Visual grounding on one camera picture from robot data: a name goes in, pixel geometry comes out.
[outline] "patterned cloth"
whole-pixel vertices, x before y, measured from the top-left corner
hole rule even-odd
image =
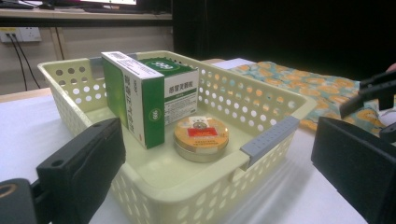
[[[271,62],[242,65],[231,69],[246,77],[275,85],[314,98],[318,105],[301,121],[301,125],[312,131],[318,127],[318,118],[340,119],[339,106],[357,94],[359,81],[343,77],[323,76],[300,71]],[[344,121],[378,135],[384,125],[378,120],[377,103],[366,103],[363,108],[348,116]]]

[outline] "barcode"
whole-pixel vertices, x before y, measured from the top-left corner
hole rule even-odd
[[[117,58],[117,59],[124,59],[125,58],[125,56],[123,55],[123,54],[120,54],[120,53],[110,53],[110,55],[111,56],[113,56],[114,58]]]

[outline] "gray basket handle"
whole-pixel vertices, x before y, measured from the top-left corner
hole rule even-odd
[[[271,127],[268,131],[261,133],[248,143],[244,144],[240,150],[249,155],[250,161],[247,168],[252,166],[261,157],[267,154],[276,145],[281,143],[285,138],[294,133],[300,121],[293,117],[287,116],[279,123]]]

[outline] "table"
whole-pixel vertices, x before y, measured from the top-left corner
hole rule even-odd
[[[89,13],[82,9],[3,9],[0,27],[171,26],[171,14]]]
[[[49,90],[0,96],[0,102],[0,181],[22,177],[33,182],[37,165],[73,135],[60,119]],[[312,165],[313,143],[312,133],[297,130],[286,159],[221,223],[366,223]],[[91,223],[124,224],[129,220],[108,194]]]

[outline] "round container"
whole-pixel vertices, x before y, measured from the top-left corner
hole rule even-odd
[[[189,161],[209,162],[222,156],[229,133],[221,121],[195,116],[179,121],[174,137],[175,149],[181,157]]]

